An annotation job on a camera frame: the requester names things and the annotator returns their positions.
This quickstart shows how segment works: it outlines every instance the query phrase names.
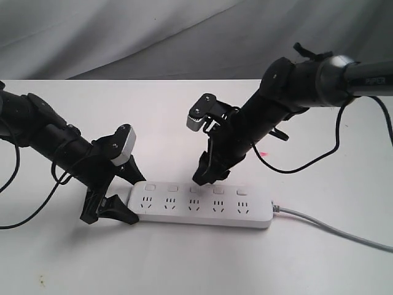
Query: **robotic arm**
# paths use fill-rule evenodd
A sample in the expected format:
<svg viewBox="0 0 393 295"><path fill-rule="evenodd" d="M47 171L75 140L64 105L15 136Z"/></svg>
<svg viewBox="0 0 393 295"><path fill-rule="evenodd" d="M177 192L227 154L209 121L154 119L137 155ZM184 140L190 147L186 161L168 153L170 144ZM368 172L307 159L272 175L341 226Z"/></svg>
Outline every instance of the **robotic arm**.
<svg viewBox="0 0 393 295"><path fill-rule="evenodd" d="M131 184L145 180L131 154L136 141L132 127L124 124L113 135L89 143L78 128L67 124L44 100L32 93L18 96L6 92L5 85L0 83L0 139L14 144L14 137L18 146L31 146L51 160L55 180L58 181L55 174L58 165L86 185L81 220L88 224L98 218L128 224L138 222L138 216L118 195L105 197L114 176Z"/></svg>
<svg viewBox="0 0 393 295"><path fill-rule="evenodd" d="M308 60L295 64L282 57L273 62L242 108L205 93L190 109L188 128L196 132L204 125L209 136L208 151L193 176L197 184L227 178L229 169L267 134L288 140L277 124L309 108L342 107L363 95L393 95L393 61L363 65L332 52L314 54L299 43L294 49Z"/></svg>

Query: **power strip cord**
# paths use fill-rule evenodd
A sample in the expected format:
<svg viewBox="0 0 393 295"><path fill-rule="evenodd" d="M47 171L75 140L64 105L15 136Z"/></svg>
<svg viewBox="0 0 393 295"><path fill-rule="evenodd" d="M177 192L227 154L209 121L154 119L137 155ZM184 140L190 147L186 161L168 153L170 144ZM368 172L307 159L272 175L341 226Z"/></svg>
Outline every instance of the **power strip cord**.
<svg viewBox="0 0 393 295"><path fill-rule="evenodd" d="M324 222L322 222L322 221L320 221L320 220L318 220L316 218L313 218L313 217L311 217L311 216L309 216L307 214L304 214L304 213L301 213L301 212L298 212L298 211L295 211L295 210L287 209L287 208L281 207L279 205L274 205L274 204L273 204L273 212L274 213L281 213L281 212L283 212L283 213L287 213L287 214L291 214L291 215L303 218L305 220L308 220L308 221L316 224L321 229L323 229L323 230L325 230L327 232L330 232L331 234L335 234L335 235L338 235L340 237L347 238L348 240L352 240L352 241L354 241L356 243L360 243L360 244L363 244L363 245L366 245L366 246L369 246L369 247L372 247L372 248L375 248L375 249L379 249L379 250L383 250L383 251L386 251L386 252L393 253L393 247L392 246L387 246L387 245L384 245L384 244L380 244L380 243L377 243L377 242L373 242L373 241L367 240L366 238L358 237L356 235L352 235L352 234L349 234L347 232L343 232L342 230L336 229L336 228L334 228L334 227L332 227L332 226L330 226L330 225L328 225L328 224L326 224L326 223L324 223Z"/></svg>

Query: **fabric backdrop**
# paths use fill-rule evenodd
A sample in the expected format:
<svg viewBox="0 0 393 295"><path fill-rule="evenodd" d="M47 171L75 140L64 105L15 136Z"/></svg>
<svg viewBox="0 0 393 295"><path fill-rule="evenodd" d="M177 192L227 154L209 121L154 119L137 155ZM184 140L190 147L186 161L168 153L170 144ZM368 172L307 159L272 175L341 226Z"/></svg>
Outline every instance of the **fabric backdrop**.
<svg viewBox="0 0 393 295"><path fill-rule="evenodd" d="M390 0L1 0L0 79L260 79L295 42L393 59Z"/></svg>

